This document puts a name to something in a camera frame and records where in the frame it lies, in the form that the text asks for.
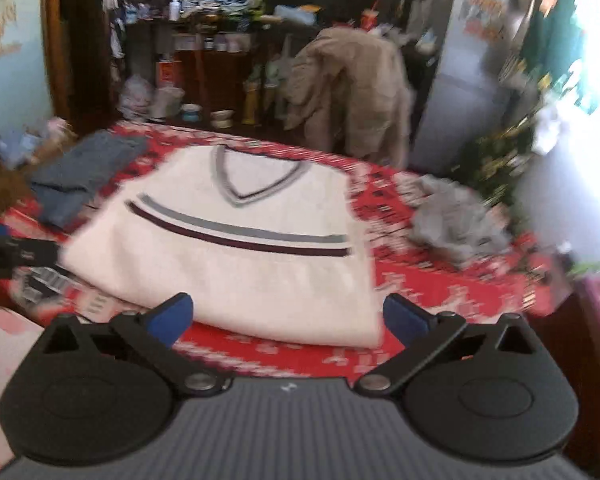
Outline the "cluttered dark shelf unit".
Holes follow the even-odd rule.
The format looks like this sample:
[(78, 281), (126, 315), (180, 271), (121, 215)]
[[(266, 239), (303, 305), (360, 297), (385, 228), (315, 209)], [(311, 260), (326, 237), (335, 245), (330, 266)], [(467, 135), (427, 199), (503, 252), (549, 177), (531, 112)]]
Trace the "cluttered dark shelf unit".
[(264, 38), (282, 13), (314, 0), (106, 0), (118, 104), (137, 74), (155, 88), (150, 122), (211, 114), (254, 124), (275, 99), (279, 62)]

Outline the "green christmas curtain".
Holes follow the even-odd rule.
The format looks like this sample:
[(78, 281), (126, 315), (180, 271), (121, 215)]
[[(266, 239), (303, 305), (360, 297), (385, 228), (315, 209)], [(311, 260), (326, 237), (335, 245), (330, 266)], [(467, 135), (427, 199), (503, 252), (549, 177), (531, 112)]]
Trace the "green christmas curtain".
[(522, 89), (531, 84), (591, 114), (595, 95), (585, 63), (588, 0), (529, 0), (500, 81)]

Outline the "cardboard box with items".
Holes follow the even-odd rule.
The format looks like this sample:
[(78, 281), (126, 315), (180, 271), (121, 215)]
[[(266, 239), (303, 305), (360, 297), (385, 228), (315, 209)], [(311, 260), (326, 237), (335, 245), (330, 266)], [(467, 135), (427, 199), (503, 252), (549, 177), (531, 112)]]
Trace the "cardboard box with items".
[(0, 132), (0, 164), (8, 170), (38, 164), (44, 156), (62, 151), (77, 137), (69, 123), (59, 117), (50, 119), (41, 130)]

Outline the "red paper cup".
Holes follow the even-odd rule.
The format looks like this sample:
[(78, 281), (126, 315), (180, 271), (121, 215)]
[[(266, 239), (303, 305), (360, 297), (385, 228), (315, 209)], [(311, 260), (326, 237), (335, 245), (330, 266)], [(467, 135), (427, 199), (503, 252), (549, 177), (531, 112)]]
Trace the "red paper cup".
[(378, 12), (375, 9), (364, 9), (361, 14), (360, 29), (370, 32), (377, 26)]

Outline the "grey crumpled garment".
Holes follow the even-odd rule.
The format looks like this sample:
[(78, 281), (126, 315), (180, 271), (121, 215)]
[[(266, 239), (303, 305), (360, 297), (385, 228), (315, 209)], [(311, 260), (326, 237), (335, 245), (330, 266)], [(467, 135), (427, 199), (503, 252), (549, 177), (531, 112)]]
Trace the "grey crumpled garment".
[(479, 257), (506, 254), (510, 236), (486, 209), (482, 197), (471, 188), (430, 174), (417, 178), (419, 196), (408, 239), (426, 247), (457, 268)]

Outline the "white plastic bag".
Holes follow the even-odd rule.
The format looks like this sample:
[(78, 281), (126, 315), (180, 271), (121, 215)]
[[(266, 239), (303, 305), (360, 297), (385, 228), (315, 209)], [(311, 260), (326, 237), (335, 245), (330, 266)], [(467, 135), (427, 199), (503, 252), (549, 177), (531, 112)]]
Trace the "white plastic bag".
[(127, 79), (120, 93), (118, 110), (126, 120), (145, 120), (154, 100), (155, 88), (142, 76)]

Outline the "white knit v-neck vest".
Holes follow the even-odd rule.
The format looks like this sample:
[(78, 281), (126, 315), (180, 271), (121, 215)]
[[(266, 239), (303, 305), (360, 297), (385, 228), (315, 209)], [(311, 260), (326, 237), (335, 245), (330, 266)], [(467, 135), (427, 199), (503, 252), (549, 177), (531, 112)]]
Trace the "white knit v-neck vest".
[(233, 333), (356, 348), (382, 339), (348, 176), (309, 160), (181, 148), (123, 182), (60, 262), (148, 309), (185, 292), (196, 322)]

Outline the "small decorated christmas tree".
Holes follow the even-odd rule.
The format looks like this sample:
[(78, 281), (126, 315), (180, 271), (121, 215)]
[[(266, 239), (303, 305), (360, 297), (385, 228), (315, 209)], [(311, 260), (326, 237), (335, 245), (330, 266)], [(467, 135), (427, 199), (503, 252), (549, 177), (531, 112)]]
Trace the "small decorated christmas tree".
[(450, 170), (450, 176), (476, 191), (489, 208), (513, 206), (514, 189), (532, 159), (535, 105), (510, 127), (468, 141)]

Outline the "beige jacket on chair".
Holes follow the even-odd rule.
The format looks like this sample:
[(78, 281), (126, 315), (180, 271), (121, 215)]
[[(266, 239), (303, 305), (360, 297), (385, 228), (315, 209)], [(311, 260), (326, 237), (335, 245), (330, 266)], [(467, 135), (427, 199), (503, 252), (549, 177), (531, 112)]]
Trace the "beige jacket on chair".
[(322, 29), (295, 57), (286, 81), (284, 126), (311, 150), (372, 164), (407, 165), (414, 91), (403, 55), (362, 29)]

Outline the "red patterned table cloth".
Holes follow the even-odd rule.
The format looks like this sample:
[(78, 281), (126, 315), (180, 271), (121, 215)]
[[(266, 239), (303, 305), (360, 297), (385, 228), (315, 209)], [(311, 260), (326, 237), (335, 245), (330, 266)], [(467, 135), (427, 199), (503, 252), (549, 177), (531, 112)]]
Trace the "red patterned table cloth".
[[(100, 204), (124, 181), (154, 170), (178, 148), (225, 144), (257, 155), (310, 160), (335, 168), (348, 179), (348, 196), (370, 238), (377, 290), (382, 296), (398, 292), (415, 304), (437, 313), (455, 311), (470, 322), (493, 322), (506, 312), (521, 311), (540, 318), (551, 314), (550, 258), (538, 252), (530, 234), (518, 237), (505, 256), (479, 258), (465, 270), (430, 257), (407, 243), (415, 201), (416, 174), (397, 172), (352, 158), (294, 146), (182, 127), (118, 122), (117, 136), (144, 136), (148, 150), (124, 168), (96, 195), (76, 219), (91, 219)], [(391, 335), (377, 350), (301, 347), (250, 338), (195, 324), (176, 343), (176, 350), (193, 359), (233, 372), (260, 376), (346, 376), (354, 379), (401, 351)]]

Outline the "silver refrigerator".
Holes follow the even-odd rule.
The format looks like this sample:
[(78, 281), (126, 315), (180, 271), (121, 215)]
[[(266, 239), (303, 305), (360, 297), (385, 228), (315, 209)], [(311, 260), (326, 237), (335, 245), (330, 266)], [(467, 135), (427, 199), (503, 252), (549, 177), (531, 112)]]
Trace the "silver refrigerator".
[(444, 174), (463, 146), (500, 128), (510, 91), (498, 77), (528, 0), (428, 0), (424, 31), (436, 38), (434, 73), (408, 166)]

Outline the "blue denim jeans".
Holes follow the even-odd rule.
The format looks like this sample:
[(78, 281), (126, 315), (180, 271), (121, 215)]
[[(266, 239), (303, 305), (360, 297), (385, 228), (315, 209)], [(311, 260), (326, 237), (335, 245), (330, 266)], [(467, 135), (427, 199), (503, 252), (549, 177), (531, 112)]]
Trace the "blue denim jeans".
[(38, 222), (65, 229), (116, 174), (148, 147), (144, 136), (118, 136), (99, 130), (46, 162), (29, 177), (40, 206)]

